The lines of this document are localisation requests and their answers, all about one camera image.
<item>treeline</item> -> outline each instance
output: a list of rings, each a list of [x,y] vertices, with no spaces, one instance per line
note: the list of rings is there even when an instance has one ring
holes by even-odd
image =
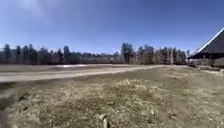
[[[133,50],[133,46],[129,43],[123,43],[121,47],[121,55],[126,63],[136,64],[187,64],[187,56],[190,51],[182,51],[180,49],[164,47],[155,50],[152,46],[141,46],[138,51]]]
[[[1,64],[186,64],[186,52],[176,48],[160,48],[155,50],[152,46],[139,47],[134,51],[129,43],[123,43],[121,52],[114,54],[95,54],[88,52],[72,52],[68,46],[63,50],[35,49],[32,45],[10,48],[6,44],[0,51]]]

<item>ground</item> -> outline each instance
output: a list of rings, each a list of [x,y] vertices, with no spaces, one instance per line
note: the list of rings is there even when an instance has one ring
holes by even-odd
[[[8,83],[0,120],[14,128],[103,128],[103,115],[111,128],[223,128],[223,85],[221,76],[177,66]]]

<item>field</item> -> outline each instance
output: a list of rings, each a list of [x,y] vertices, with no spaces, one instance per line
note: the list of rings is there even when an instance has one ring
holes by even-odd
[[[224,79],[177,66],[5,83],[1,125],[13,128],[223,128]]]

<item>sky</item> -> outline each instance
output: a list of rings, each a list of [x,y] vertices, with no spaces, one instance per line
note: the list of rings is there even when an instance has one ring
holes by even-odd
[[[0,0],[0,47],[113,53],[171,46],[194,52],[224,27],[223,0]]]

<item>roof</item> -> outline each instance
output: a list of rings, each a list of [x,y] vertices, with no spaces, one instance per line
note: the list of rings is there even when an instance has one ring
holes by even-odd
[[[214,58],[216,58],[216,56],[219,58],[224,57],[224,28],[189,58],[199,59],[203,58],[203,55],[206,55],[206,57],[213,55]]]

